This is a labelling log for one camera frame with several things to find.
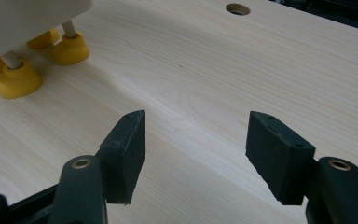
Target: wooden table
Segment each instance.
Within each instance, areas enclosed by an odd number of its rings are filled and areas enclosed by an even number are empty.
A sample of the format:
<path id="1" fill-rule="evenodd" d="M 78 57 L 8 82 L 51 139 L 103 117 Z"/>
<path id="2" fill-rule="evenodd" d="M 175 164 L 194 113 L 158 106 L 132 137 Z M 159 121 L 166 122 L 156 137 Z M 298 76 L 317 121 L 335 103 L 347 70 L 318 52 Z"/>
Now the wooden table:
<path id="1" fill-rule="evenodd" d="M 97 0 L 75 18 L 91 55 L 58 66 L 51 48 L 15 50 L 37 92 L 0 98 L 0 193 L 10 204 L 94 154 L 119 118 L 146 113 L 146 158 L 110 223 L 306 223 L 281 206 L 245 156 L 249 112 L 269 113 L 358 165 L 358 30 L 273 4 Z"/>

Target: metal screw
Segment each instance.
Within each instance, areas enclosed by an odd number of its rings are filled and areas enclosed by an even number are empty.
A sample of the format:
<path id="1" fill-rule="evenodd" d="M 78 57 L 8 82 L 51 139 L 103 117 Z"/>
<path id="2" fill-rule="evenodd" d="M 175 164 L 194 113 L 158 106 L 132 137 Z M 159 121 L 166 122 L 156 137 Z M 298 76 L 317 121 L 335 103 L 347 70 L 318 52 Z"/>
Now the metal screw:
<path id="1" fill-rule="evenodd" d="M 72 168 L 74 169 L 83 169 L 88 167 L 91 164 L 91 160 L 89 159 L 80 159 L 72 163 Z"/>
<path id="2" fill-rule="evenodd" d="M 341 171 L 349 171 L 351 169 L 351 166 L 345 161 L 330 160 L 328 163 L 334 168 Z"/>

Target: wood grain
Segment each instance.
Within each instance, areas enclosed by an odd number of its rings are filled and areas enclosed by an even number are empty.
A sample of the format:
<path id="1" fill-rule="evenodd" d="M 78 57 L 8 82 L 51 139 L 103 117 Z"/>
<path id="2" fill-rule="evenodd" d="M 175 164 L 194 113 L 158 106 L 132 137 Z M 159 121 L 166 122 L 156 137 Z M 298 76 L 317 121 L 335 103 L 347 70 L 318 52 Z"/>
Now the wood grain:
<path id="1" fill-rule="evenodd" d="M 228 3 L 97 0 L 74 19 L 85 62 L 16 49 L 44 84 L 0 98 L 0 193 L 14 203 L 57 183 L 143 109 L 144 168 L 132 204 L 108 205 L 110 223 L 306 223 L 246 158 L 249 112 L 282 120 L 316 159 L 358 165 L 358 30 L 270 1 L 237 1 L 251 13 L 235 16 Z"/>

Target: round hole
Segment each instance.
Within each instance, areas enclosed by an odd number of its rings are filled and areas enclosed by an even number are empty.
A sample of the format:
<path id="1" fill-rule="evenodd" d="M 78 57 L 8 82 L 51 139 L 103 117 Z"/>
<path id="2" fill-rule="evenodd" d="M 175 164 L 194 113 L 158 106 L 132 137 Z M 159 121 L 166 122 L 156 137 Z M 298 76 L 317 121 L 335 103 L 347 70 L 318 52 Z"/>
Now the round hole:
<path id="1" fill-rule="evenodd" d="M 74 163 L 72 163 L 72 167 L 74 169 L 83 169 L 88 167 L 91 164 L 91 160 L 88 159 L 80 159 L 78 161 L 75 161 Z"/>
<path id="2" fill-rule="evenodd" d="M 249 13 L 251 13 L 251 9 L 249 9 L 248 7 L 246 7 L 244 5 L 237 4 L 237 3 L 228 4 L 226 6 L 226 10 L 234 15 L 237 15 L 237 16 L 245 16 L 245 15 L 248 15 Z"/>
<path id="3" fill-rule="evenodd" d="M 344 161 L 331 160 L 328 163 L 338 170 L 349 171 L 351 169 L 351 167 Z"/>

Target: light wood surface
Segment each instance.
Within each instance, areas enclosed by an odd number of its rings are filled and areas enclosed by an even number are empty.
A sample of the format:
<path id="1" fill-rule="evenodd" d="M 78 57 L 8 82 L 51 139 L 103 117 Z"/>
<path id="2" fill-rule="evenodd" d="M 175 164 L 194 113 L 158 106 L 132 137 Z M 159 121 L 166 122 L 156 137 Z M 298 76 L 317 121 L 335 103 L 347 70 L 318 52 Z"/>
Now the light wood surface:
<path id="1" fill-rule="evenodd" d="M 29 96 L 0 98 L 0 193 L 9 203 L 58 182 L 119 118 L 145 111 L 146 158 L 132 204 L 110 223 L 306 223 L 245 156 L 249 112 L 269 113 L 358 165 L 358 30 L 271 3 L 97 0 L 74 19 L 83 63 L 51 48 L 15 52 L 42 74 Z"/>

